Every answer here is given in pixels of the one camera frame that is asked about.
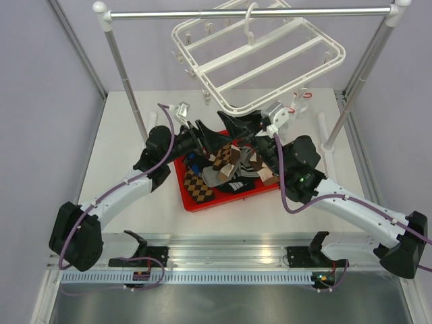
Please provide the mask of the black blue sock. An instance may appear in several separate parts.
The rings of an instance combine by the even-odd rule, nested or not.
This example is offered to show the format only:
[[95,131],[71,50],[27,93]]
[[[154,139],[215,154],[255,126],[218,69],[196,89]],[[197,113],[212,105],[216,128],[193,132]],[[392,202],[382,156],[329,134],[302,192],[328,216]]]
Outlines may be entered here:
[[184,165],[199,176],[207,166],[207,160],[201,155],[190,153],[184,157]]
[[255,189],[253,181],[249,181],[246,178],[238,178],[228,181],[216,187],[221,192],[228,194],[240,194]]

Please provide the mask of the beige brown striped sock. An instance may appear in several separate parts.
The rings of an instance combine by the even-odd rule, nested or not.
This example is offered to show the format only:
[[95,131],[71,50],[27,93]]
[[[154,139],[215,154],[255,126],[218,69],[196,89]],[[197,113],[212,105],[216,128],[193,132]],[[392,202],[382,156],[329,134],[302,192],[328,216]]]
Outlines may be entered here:
[[278,183],[279,178],[273,174],[273,172],[257,153],[252,154],[249,159],[249,164],[258,173],[258,176],[260,177],[264,186],[270,186]]
[[224,182],[229,181],[234,176],[237,168],[235,164],[227,163],[219,170],[218,178]]

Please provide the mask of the grey striped sock front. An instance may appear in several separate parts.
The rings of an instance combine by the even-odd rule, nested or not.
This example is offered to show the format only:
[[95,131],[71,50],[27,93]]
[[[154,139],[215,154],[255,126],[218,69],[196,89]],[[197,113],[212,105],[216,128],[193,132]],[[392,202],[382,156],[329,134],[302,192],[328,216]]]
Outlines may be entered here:
[[219,178],[219,171],[213,170],[211,166],[202,170],[201,178],[210,188],[217,187],[223,183],[223,181]]

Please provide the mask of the grey striped sock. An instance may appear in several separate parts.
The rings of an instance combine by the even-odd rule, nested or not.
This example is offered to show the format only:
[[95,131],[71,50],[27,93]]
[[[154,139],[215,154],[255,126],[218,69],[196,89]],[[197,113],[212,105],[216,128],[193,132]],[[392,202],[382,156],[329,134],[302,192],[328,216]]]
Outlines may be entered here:
[[236,175],[245,178],[259,178],[258,172],[250,164],[253,151],[250,147],[243,146],[240,149],[240,164],[236,170]]
[[213,170],[211,166],[202,170],[201,178],[210,188],[217,187],[223,183],[223,181],[219,178],[219,171]]

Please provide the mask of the grey striped sock back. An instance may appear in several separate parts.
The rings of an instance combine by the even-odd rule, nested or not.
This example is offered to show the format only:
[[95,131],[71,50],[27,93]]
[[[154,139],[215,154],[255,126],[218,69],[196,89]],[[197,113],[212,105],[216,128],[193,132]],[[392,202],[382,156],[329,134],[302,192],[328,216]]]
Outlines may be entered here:
[[236,170],[236,175],[245,178],[259,178],[258,172],[250,164],[253,151],[250,147],[243,146],[240,149],[240,164]]

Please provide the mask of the white clip sock hanger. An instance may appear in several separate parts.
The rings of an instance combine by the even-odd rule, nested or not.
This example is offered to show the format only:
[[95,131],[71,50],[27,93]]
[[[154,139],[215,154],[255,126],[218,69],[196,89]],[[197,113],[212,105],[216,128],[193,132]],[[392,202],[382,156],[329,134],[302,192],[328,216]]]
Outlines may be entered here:
[[[238,9],[246,9],[252,3],[256,3],[260,8],[267,8],[275,5],[276,1],[238,1],[238,3],[239,4],[236,6]],[[214,19],[209,20],[208,22],[202,21],[199,24],[180,31],[178,37],[185,45],[191,45],[192,43],[199,41],[210,34],[215,34],[216,32],[224,29],[227,26],[235,24],[236,22],[238,22],[238,19],[236,18],[231,18],[229,20]],[[250,29],[252,30],[255,38],[260,38],[284,26],[286,22],[288,22],[288,19],[286,18],[258,18],[255,20],[251,20]],[[315,35],[308,28],[304,26],[299,26],[293,31],[289,32],[286,36],[283,36],[279,40],[275,41],[274,43],[271,43],[270,45],[261,48],[254,53],[251,53],[250,55],[243,57],[235,62],[229,63],[219,69],[213,70],[209,73],[208,77],[215,86],[221,86],[226,82],[229,82],[230,80],[233,80],[239,76],[253,71],[255,68],[263,65],[268,61],[271,61],[272,59],[286,54],[295,47],[312,40],[314,37]],[[247,38],[245,37],[244,29],[242,27],[239,27],[211,42],[200,46],[199,48],[193,50],[191,54],[198,64],[204,65],[224,54],[229,53],[230,51],[233,51],[234,49],[241,47],[242,45],[245,45],[246,43]],[[188,64],[187,61],[181,59],[180,50],[176,56],[179,62]],[[329,46],[327,46],[324,42],[317,42],[311,47],[309,47],[307,50],[295,55],[293,58],[279,64],[278,66],[273,67],[263,72],[262,74],[259,74],[258,76],[255,76],[233,87],[232,89],[224,91],[222,95],[229,105],[235,108],[243,107],[246,104],[267,95],[276,88],[279,88],[280,86],[319,67],[321,64],[330,62],[335,57],[335,51],[331,50]],[[185,72],[193,80],[197,80],[200,82],[198,78],[193,76],[192,69],[189,64]],[[295,92],[303,88],[306,84],[300,85],[293,90],[289,90],[288,92]],[[205,103],[215,101],[218,105],[218,102],[207,92],[203,83],[202,95],[204,97]],[[269,102],[274,101],[280,95],[282,94],[277,94],[277,96],[274,99],[271,99]]]

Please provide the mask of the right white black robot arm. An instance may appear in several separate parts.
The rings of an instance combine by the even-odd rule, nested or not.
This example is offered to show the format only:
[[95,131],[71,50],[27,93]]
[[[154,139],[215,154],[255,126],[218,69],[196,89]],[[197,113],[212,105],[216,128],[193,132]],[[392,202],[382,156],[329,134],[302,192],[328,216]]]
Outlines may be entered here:
[[374,239],[370,253],[385,270],[404,279],[414,278],[425,247],[431,243],[425,215],[391,211],[344,189],[316,168],[321,157],[308,135],[282,144],[274,126],[264,130],[270,119],[260,113],[244,117],[217,114],[229,137],[250,145],[279,177],[282,203],[289,214],[316,207],[340,217]]

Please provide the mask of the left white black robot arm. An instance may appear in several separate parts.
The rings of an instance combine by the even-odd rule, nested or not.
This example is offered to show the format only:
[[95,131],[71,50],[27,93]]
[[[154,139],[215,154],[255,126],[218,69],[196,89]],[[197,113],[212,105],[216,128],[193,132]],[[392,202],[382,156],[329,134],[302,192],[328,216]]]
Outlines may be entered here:
[[138,162],[127,176],[98,198],[76,205],[60,206],[49,248],[62,258],[61,269],[74,267],[87,271],[103,252],[105,226],[136,200],[153,193],[171,173],[169,163],[190,153],[216,153],[230,142],[220,132],[208,129],[201,121],[182,126],[155,126],[149,132]]

